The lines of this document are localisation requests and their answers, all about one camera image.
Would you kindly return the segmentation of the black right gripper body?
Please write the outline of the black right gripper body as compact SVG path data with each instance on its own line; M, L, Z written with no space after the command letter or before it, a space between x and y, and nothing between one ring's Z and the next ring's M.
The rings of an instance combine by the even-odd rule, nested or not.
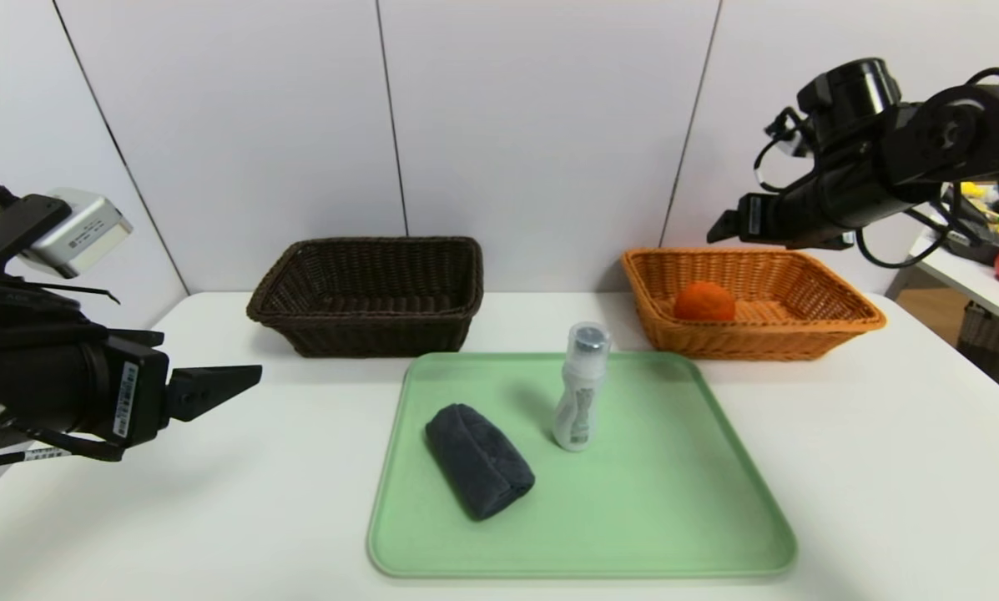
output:
M822 171L801 176L781 193L749 193L740 198L739 238L743 242L782 246L787 250L828 250L817 213L815 186Z

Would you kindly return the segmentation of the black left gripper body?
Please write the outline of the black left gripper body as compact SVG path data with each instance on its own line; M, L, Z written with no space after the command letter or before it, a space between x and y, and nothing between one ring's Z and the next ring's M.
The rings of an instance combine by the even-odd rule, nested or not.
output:
M168 357L160 332L0 349L0 452L37 442L45 454L121 459L167 425Z

